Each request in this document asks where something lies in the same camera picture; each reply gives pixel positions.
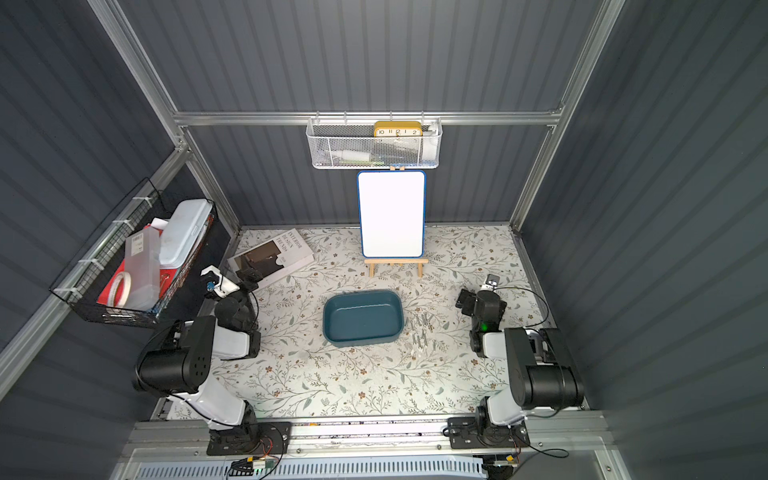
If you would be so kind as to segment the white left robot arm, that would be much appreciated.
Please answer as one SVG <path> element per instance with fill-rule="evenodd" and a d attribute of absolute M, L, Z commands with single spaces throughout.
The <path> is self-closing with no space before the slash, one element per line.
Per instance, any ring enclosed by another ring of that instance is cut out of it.
<path fill-rule="evenodd" d="M 133 386 L 158 398 L 177 400 L 211 430 L 247 423 L 247 402 L 230 393 L 211 373 L 212 362 L 255 358 L 261 346 L 259 304 L 254 297 L 263 275 L 252 268 L 230 280 L 215 266 L 201 272 L 213 313 L 176 320 L 158 329 L 134 364 Z"/>

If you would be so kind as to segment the teal plastic tray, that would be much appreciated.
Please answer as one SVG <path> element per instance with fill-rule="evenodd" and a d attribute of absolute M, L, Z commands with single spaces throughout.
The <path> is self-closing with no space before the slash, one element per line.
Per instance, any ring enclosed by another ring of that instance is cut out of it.
<path fill-rule="evenodd" d="M 393 342 L 404 327 L 402 302 L 392 290 L 342 293 L 323 309 L 323 335 L 338 348 Z"/>

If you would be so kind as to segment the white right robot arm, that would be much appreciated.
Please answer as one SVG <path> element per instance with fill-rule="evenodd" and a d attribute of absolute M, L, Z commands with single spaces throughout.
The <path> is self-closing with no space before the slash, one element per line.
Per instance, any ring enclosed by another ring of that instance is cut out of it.
<path fill-rule="evenodd" d="M 558 414 L 581 406 L 586 389 L 562 332 L 538 324 L 502 327 L 507 302 L 498 290 L 489 284 L 476 292 L 463 288 L 456 300 L 456 308 L 471 320 L 472 352 L 506 362 L 507 387 L 481 401 L 478 428 L 515 425 L 537 408 Z"/>

